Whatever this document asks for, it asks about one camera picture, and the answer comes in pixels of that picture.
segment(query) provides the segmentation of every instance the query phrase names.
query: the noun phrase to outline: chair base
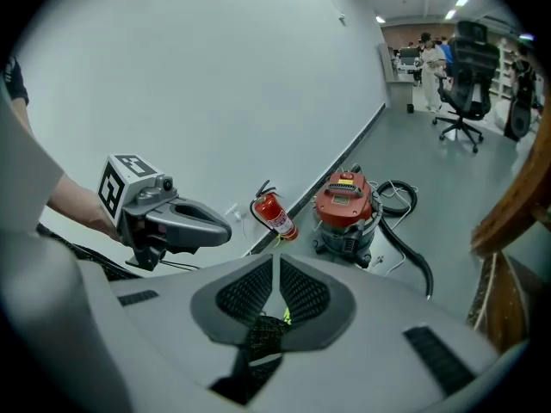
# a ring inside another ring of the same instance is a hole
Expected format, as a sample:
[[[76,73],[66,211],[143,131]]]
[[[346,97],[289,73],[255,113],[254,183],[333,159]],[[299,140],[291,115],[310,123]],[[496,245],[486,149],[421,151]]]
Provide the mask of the chair base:
[[[436,124],[440,120],[443,121],[443,122],[447,122],[448,124],[451,124],[451,126],[444,129],[442,131],[442,133],[440,133],[440,140],[441,141],[444,140],[444,135],[447,132],[451,132],[452,130],[462,130],[467,135],[469,140],[473,143],[473,153],[478,153],[479,152],[479,149],[476,146],[477,143],[474,142],[474,139],[473,139],[473,136],[471,135],[471,132],[478,133],[478,135],[479,135],[479,141],[478,142],[480,143],[484,140],[484,136],[482,136],[482,132],[480,130],[477,130],[476,128],[474,128],[473,126],[470,126],[469,124],[465,124],[465,122],[463,122],[463,117],[462,116],[460,116],[459,119],[457,119],[457,120],[452,120],[450,118],[443,118],[441,116],[437,116],[434,120],[432,120],[432,123]]]

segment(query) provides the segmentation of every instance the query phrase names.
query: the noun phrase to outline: gray vinyl floor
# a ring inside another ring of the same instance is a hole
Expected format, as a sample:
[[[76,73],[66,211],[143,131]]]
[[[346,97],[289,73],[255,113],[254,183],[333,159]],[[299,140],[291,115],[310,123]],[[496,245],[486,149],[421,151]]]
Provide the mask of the gray vinyl floor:
[[[441,142],[439,131],[447,124],[433,126],[432,118],[426,112],[386,110],[344,168],[359,163],[369,181],[396,179],[418,188],[417,208],[395,232],[430,264],[434,304],[464,320],[478,286],[481,266],[480,259],[470,253],[471,232],[511,185],[511,167],[517,151],[510,140],[484,128],[481,131],[485,140],[476,155],[463,133],[450,133]],[[384,203],[398,207],[399,202],[394,200],[397,199],[384,199]],[[316,256],[313,206],[305,207],[294,221],[299,237],[277,246],[273,243],[265,252]],[[371,251],[373,260],[366,274],[385,275],[402,259],[379,230]],[[325,259],[342,262],[330,256]],[[344,267],[356,266],[345,263]],[[409,260],[387,277],[424,293],[423,275]],[[285,307],[279,293],[273,293],[265,311],[281,317]]]

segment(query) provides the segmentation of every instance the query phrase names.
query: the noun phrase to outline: shop vacuum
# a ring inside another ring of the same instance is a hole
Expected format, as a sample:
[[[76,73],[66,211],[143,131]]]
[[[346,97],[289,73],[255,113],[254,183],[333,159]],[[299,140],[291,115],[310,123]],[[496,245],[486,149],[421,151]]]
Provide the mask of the shop vacuum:
[[[383,206],[381,195],[388,189],[402,188],[410,198],[410,206],[391,208]],[[407,246],[392,231],[385,216],[401,217],[417,205],[415,190],[402,181],[388,181],[376,190],[369,185],[362,169],[355,164],[352,170],[331,175],[316,197],[314,215],[317,220],[313,241],[318,254],[330,252],[362,268],[371,261],[369,247],[379,226],[388,241],[423,272],[427,299],[432,295],[433,277],[427,261]]]

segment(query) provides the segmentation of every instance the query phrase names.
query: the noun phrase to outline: white pants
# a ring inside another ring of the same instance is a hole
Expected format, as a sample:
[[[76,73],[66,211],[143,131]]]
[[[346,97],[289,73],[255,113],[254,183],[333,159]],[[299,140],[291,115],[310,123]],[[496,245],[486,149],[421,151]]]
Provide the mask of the white pants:
[[[428,71],[422,71],[421,78],[423,78],[423,91],[427,107],[429,110],[438,110],[441,103],[440,95],[438,95],[438,78],[434,73]]]

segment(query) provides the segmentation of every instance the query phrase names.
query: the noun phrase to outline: red fire extinguisher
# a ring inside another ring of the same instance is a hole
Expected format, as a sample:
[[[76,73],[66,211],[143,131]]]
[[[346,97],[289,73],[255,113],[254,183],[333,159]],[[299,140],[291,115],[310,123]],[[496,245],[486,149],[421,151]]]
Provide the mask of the red fire extinguisher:
[[[258,222],[270,231],[277,233],[283,240],[295,240],[299,236],[299,229],[277,201],[276,188],[270,187],[265,189],[268,183],[269,181],[266,181],[257,191],[256,198],[249,206],[251,214]]]

